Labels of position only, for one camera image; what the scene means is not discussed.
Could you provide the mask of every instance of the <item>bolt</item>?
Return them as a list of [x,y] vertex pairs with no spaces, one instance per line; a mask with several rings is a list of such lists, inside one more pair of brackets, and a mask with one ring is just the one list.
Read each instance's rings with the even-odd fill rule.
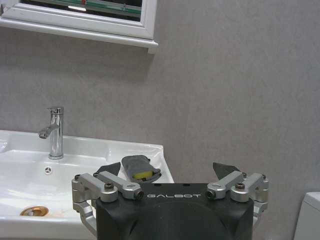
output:
[[216,193],[212,191],[206,191],[205,195],[208,199],[213,200],[216,198]]
[[237,189],[237,190],[243,190],[243,189],[245,189],[245,185],[242,183],[242,182],[238,182],[236,185],[235,185],[235,188]]
[[144,192],[143,191],[137,191],[134,193],[134,199],[136,200],[140,200],[144,197]]
[[105,190],[114,189],[114,184],[112,182],[108,182],[104,185]]

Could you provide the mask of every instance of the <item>white sink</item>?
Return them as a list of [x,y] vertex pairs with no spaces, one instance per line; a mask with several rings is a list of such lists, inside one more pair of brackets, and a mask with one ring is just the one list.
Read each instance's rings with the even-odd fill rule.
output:
[[[51,160],[49,144],[36,133],[0,130],[0,239],[95,239],[72,208],[71,180],[125,156],[147,156],[161,169],[155,183],[174,182],[161,145],[64,136],[64,158]],[[127,179],[122,167],[119,176]],[[48,214],[20,216],[35,206]]]

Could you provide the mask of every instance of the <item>chrome faucet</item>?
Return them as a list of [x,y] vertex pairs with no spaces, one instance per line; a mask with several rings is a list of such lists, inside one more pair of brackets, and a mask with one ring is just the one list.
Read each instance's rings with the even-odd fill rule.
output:
[[50,136],[49,158],[53,160],[62,159],[63,136],[64,136],[64,107],[53,106],[47,108],[50,111],[50,125],[39,131],[41,139],[47,139]]

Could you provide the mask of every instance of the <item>toilet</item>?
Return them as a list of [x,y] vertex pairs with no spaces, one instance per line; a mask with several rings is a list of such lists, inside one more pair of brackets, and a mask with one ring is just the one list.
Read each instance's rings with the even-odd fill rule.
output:
[[318,240],[320,236],[320,192],[305,194],[294,240]]

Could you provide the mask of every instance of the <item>gray cloth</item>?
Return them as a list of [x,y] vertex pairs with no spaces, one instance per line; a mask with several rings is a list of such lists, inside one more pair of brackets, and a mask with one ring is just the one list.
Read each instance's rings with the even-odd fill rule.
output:
[[[126,175],[134,183],[152,183],[161,177],[161,170],[150,165],[150,159],[144,155],[125,156],[121,162]],[[152,176],[142,179],[134,178],[134,175],[144,172],[152,172]]]

